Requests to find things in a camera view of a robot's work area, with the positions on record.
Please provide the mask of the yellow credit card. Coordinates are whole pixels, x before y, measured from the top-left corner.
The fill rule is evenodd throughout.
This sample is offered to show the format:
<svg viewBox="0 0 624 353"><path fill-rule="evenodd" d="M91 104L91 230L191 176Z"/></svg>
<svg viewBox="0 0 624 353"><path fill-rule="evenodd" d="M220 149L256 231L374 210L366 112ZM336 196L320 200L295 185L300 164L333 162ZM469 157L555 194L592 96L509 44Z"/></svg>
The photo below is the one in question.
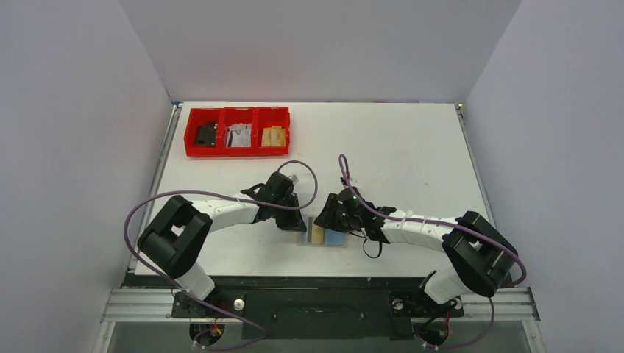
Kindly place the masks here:
<svg viewBox="0 0 624 353"><path fill-rule="evenodd" d="M303 238L303 243L312 245L323 245L325 243L325 230L314 223L315 218L308 218L307 231Z"/></svg>

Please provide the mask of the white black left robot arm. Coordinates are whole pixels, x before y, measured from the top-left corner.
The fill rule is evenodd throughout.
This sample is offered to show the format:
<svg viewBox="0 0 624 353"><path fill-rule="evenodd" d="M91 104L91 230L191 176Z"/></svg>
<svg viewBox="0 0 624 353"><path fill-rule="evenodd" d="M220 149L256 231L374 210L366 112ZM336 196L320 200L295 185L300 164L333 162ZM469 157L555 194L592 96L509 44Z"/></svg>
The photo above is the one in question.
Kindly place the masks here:
<svg viewBox="0 0 624 353"><path fill-rule="evenodd" d="M216 288L197 258L207 236L239 224L274 219L278 229L304 232L294 181L275 171L231 200L192 202L172 196L138 239L138 249L183 290L206 299Z"/></svg>

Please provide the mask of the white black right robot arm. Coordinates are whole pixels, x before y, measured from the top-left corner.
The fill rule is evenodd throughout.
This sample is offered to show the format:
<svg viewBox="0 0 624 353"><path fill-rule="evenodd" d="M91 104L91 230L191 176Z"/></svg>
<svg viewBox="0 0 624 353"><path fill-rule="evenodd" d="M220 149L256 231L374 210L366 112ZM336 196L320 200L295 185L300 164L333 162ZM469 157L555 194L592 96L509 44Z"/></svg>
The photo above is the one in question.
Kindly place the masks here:
<svg viewBox="0 0 624 353"><path fill-rule="evenodd" d="M378 243L446 254L450 266L435 270L420 285L437 304L469 293L492 298L517 258L513 246L477 212L457 218L412 215L395 207L376 207L356 189L331 193L314 223L335 232L362 232Z"/></svg>

